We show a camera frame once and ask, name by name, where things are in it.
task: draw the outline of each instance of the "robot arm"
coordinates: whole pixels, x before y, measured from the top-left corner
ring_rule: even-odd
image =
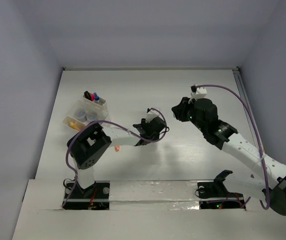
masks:
[[[202,133],[206,141],[218,149],[232,155],[253,172],[264,179],[259,150],[242,137],[238,131],[218,117],[217,106],[204,98],[204,87],[191,87],[191,98],[183,97],[172,111],[177,120],[191,122]],[[271,157],[264,156],[270,192],[270,207],[286,216],[286,165]],[[265,182],[253,178],[237,178],[232,171],[224,170],[216,176],[211,184],[202,186],[200,198],[213,198],[226,193],[246,193],[260,200],[266,199]]]
[[[109,147],[147,145],[149,142],[139,137],[156,141],[160,138],[160,133],[164,128],[167,128],[165,121],[148,109],[146,118],[142,118],[141,123],[134,124],[128,131],[118,127],[103,128],[98,123],[85,129],[77,137],[70,151],[77,171],[77,183],[80,190],[84,192],[84,195],[86,195],[87,189],[92,190],[91,186],[95,183],[93,165]],[[70,145],[73,138],[67,142],[67,146]]]

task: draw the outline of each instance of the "gray wall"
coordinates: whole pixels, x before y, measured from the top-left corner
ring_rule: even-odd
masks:
[[[286,164],[286,0],[277,5],[241,75],[266,152]]]
[[[33,16],[26,17],[0,0],[0,240],[12,239],[62,73]]]
[[[64,67],[239,66],[278,2],[28,1]]]

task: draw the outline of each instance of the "white tabletop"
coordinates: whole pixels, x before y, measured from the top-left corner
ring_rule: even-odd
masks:
[[[250,176],[235,158],[210,145],[189,122],[173,118],[171,108],[189,96],[194,84],[218,84],[238,92],[231,70],[64,71],[49,122],[36,178],[72,178],[65,165],[67,141],[75,132],[62,124],[65,113],[83,95],[97,92],[107,100],[112,120],[125,127],[141,122],[149,107],[160,108],[170,132],[154,144],[109,148],[94,166],[98,181],[205,180],[223,170]],[[253,142],[241,103],[229,92],[208,88],[219,118]]]
[[[195,210],[196,182],[176,181],[213,179],[222,170],[251,174],[207,143],[191,123],[173,118],[171,107],[189,96],[193,84],[218,84],[238,92],[231,70],[64,71],[36,179],[28,184],[13,239],[286,239],[286,216],[262,210],[258,200],[251,200],[247,211]],[[112,120],[125,127],[139,123],[149,107],[160,108],[170,127],[162,141],[122,146],[120,152],[108,149],[94,166],[96,180],[111,181],[111,210],[61,209],[63,179],[73,177],[65,165],[66,143],[75,134],[62,120],[86,90],[106,99]],[[238,100],[222,89],[207,92],[219,118],[253,143]]]

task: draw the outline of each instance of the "yellow object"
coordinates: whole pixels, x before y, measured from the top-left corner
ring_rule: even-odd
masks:
[[[70,126],[71,128],[73,128],[73,129],[75,129],[76,131],[81,131],[81,129],[79,129],[79,127],[76,126],[73,122],[70,122],[70,123],[69,123],[69,126]]]

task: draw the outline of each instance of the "plastic bin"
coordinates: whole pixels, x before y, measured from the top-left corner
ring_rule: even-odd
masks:
[[[110,116],[107,107],[107,101],[100,99],[103,104],[99,105],[84,97],[77,100],[73,106],[67,111],[64,116],[63,124],[72,128],[75,131],[82,130],[87,124],[96,120],[110,121]]]

